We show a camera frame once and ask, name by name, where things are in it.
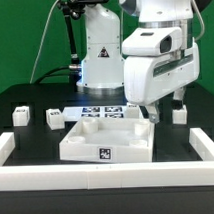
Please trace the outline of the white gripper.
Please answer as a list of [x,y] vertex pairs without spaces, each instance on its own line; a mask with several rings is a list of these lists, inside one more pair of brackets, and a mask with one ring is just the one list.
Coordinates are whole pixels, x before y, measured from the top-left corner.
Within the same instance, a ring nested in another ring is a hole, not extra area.
[[147,106],[149,121],[159,123],[159,109],[155,102],[174,92],[172,108],[183,107],[185,88],[196,80],[200,72],[199,51],[196,43],[185,50],[183,59],[171,62],[170,54],[158,57],[128,56],[124,64],[124,93],[126,99]]

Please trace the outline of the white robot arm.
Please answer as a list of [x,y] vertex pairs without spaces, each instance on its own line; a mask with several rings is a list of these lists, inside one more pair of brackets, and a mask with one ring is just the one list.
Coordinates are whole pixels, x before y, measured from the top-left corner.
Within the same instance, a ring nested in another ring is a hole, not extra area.
[[139,27],[120,40],[118,17],[103,8],[103,0],[85,4],[87,54],[82,61],[83,90],[124,89],[126,99],[146,108],[159,122],[158,100],[184,94],[200,72],[199,51],[192,33],[194,0],[118,0],[139,18]]

